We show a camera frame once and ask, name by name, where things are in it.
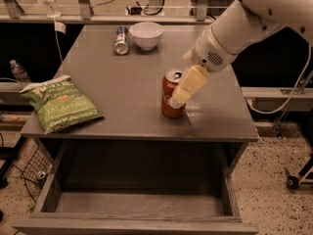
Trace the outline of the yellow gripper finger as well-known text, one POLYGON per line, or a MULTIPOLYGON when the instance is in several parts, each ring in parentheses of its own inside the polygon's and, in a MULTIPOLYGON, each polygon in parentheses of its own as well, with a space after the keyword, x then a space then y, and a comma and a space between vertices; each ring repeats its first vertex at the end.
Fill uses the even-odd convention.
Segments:
POLYGON ((196 65, 186 68, 169 100, 173 109, 179 109, 198 92, 208 81, 209 72, 205 67, 196 65))

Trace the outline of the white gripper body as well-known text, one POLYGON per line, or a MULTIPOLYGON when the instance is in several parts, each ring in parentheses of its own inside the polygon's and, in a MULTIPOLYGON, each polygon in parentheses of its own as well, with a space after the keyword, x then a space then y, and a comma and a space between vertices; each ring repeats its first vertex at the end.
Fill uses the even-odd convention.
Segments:
POLYGON ((236 58, 237 55, 229 53, 218 43, 211 26, 198 36, 194 45, 183 56, 183 60, 189 65, 203 66, 209 72, 224 70, 236 58))

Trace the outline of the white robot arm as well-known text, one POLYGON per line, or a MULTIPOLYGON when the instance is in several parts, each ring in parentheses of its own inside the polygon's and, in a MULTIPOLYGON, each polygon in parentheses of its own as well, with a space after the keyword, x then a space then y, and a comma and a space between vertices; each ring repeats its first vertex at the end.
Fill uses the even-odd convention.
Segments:
POLYGON ((179 109, 249 45, 288 27, 313 43, 313 0, 235 0, 209 25, 184 55, 189 67, 174 89, 169 105, 179 109))

